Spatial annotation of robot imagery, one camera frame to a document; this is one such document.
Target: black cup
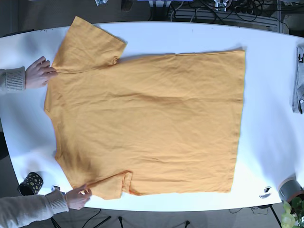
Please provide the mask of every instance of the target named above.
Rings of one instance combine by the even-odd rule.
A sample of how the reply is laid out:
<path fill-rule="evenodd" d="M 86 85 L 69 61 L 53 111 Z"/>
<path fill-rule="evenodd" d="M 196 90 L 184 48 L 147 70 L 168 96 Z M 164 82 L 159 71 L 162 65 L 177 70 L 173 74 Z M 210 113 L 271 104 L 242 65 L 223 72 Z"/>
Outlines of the black cup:
<path fill-rule="evenodd" d="M 42 178 L 37 173 L 30 172 L 17 189 L 23 196 L 32 196 L 38 194 L 42 185 Z"/>

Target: floor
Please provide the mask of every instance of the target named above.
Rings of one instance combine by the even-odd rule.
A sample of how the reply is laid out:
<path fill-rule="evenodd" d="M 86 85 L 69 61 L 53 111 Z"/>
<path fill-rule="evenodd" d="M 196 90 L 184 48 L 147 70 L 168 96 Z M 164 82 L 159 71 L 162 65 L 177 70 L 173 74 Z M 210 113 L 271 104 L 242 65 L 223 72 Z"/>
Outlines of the floor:
<path fill-rule="evenodd" d="M 18 1 L 19 31 L 69 26 L 75 16 L 80 16 L 91 23 L 148 21 L 150 18 L 150 6 L 146 1 L 134 2 L 130 12 L 121 11 L 120 0 L 109 0 L 107 4 L 99 7 L 96 6 L 94 0 L 15 1 Z M 285 22 L 290 28 L 301 30 L 304 29 L 301 21 L 303 21 L 303 15 L 288 17 Z M 4 183 L 0 188 L 0 197 L 18 196 L 18 183 L 9 156 L 0 160 L 0 173 L 6 173 L 0 176 L 1 183 Z M 274 209 L 280 218 L 283 211 L 282 205 L 275 204 Z M 55 215 L 55 219 L 63 228 L 81 228 L 98 211 L 91 208 L 83 208 L 80 211 L 71 210 L 69 213 Z M 269 208 L 257 207 L 197 212 L 133 212 L 103 209 L 86 224 L 86 227 L 93 228 L 107 216 L 111 216 L 111 219 L 101 225 L 101 228 L 120 227 L 119 216 L 123 217 L 124 228 L 184 228 L 186 220 L 190 221 L 189 228 L 279 227 Z M 48 219 L 34 222 L 28 227 L 51 228 L 52 223 Z"/>

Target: black cable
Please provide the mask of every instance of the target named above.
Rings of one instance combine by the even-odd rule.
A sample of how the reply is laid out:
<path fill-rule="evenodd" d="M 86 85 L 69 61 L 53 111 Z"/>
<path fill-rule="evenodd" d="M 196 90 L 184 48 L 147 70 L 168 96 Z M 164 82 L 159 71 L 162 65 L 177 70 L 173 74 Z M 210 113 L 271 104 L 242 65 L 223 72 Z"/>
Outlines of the black cable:
<path fill-rule="evenodd" d="M 229 212 L 230 214 L 237 214 L 239 213 L 242 209 L 244 208 L 240 208 L 238 211 L 236 212 L 231 212 L 231 209 L 229 209 Z M 267 208 L 267 213 L 255 213 L 254 210 L 256 210 L 256 207 L 250 207 L 251 211 L 252 211 L 252 214 L 254 215 L 268 215 L 269 211 L 268 211 L 268 208 Z"/>
<path fill-rule="evenodd" d="M 152 19 L 152 14 L 153 14 L 152 7 L 150 7 L 150 17 L 149 17 L 148 21 L 151 21 L 151 19 Z"/>
<path fill-rule="evenodd" d="M 227 17 L 229 17 L 231 14 L 233 13 L 233 11 L 231 11 L 226 17 L 222 18 L 222 20 L 225 20 Z"/>
<path fill-rule="evenodd" d="M 61 228 L 53 217 L 51 217 L 51 221 L 53 223 L 54 228 Z"/>
<path fill-rule="evenodd" d="M 287 27 L 288 29 L 290 29 L 290 28 L 288 27 L 288 25 L 287 25 L 285 22 L 280 21 L 278 18 L 275 18 L 275 17 L 270 17 L 270 18 L 274 18 L 274 19 L 276 19 L 277 21 L 281 22 L 282 24 L 285 24 L 285 25 L 286 25 L 286 27 Z"/>
<path fill-rule="evenodd" d="M 98 212 L 97 214 L 95 214 L 95 215 L 93 215 L 91 218 L 89 218 L 89 219 L 85 222 L 85 224 L 82 226 L 82 228 L 84 228 L 85 225 L 87 224 L 87 222 L 90 221 L 90 220 L 91 220 L 92 218 L 94 218 L 95 216 L 97 216 L 100 212 L 101 212 L 101 209 L 99 209 L 99 212 Z"/>
<path fill-rule="evenodd" d="M 231 211 L 230 211 L 231 209 L 229 209 L 229 212 L 230 212 L 231 214 L 236 214 L 236 213 L 239 213 L 242 209 L 243 209 L 243 208 L 241 208 L 240 210 L 238 210 L 238 211 L 236 211 L 236 212 L 231 212 Z"/>
<path fill-rule="evenodd" d="M 276 219 L 276 221 L 278 222 L 280 228 L 282 228 L 282 224 L 281 224 L 279 218 L 277 217 L 276 212 L 275 212 L 275 210 L 273 209 L 272 205 L 270 205 L 270 209 L 271 209 L 272 213 L 274 214 L 275 219 Z"/>
<path fill-rule="evenodd" d="M 175 14 L 176 14 L 176 10 L 175 10 L 175 8 L 173 7 L 172 2 L 170 3 L 169 8 L 170 8 L 170 7 L 173 9 L 173 11 L 174 11 L 174 13 L 173 13 L 173 17 L 176 19 L 176 16 L 175 16 Z"/>
<path fill-rule="evenodd" d="M 255 213 L 253 210 L 256 210 L 257 208 L 256 207 L 250 207 L 251 211 L 252 211 L 252 214 L 254 215 L 268 215 L 269 211 L 268 211 L 268 208 L 267 209 L 267 213 Z"/>
<path fill-rule="evenodd" d="M 253 18 L 252 20 L 246 20 L 246 19 L 242 18 L 240 15 L 238 15 L 238 13 L 237 13 L 236 11 L 235 11 L 235 13 L 236 13 L 236 15 L 237 15 L 241 20 L 243 20 L 243 21 L 252 22 L 252 21 L 254 21 L 255 19 L 257 19 L 257 13 L 256 13 L 255 18 Z"/>

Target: orange t-shirt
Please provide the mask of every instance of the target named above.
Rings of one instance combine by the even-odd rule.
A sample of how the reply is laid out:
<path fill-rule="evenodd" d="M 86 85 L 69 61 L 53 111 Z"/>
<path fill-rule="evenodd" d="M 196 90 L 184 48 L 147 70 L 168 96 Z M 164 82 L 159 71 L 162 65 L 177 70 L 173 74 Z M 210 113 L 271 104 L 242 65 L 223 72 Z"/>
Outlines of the orange t-shirt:
<path fill-rule="evenodd" d="M 45 112 L 73 188 L 229 192 L 245 52 L 151 56 L 117 64 L 126 44 L 76 17 L 56 55 Z"/>

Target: hand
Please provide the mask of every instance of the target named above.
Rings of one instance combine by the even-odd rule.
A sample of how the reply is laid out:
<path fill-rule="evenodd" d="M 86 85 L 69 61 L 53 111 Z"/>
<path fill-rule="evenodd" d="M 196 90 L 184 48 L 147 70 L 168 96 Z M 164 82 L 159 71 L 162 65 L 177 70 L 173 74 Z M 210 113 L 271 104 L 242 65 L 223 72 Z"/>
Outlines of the hand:
<path fill-rule="evenodd" d="M 92 192 L 90 189 L 86 190 L 86 184 L 69 191 L 66 195 L 66 203 L 68 208 L 80 210 L 83 208 L 90 200 L 90 197 L 92 196 Z"/>
<path fill-rule="evenodd" d="M 48 81 L 58 73 L 50 67 L 50 61 L 41 57 L 30 65 L 25 71 L 25 88 L 36 89 L 45 86 Z"/>

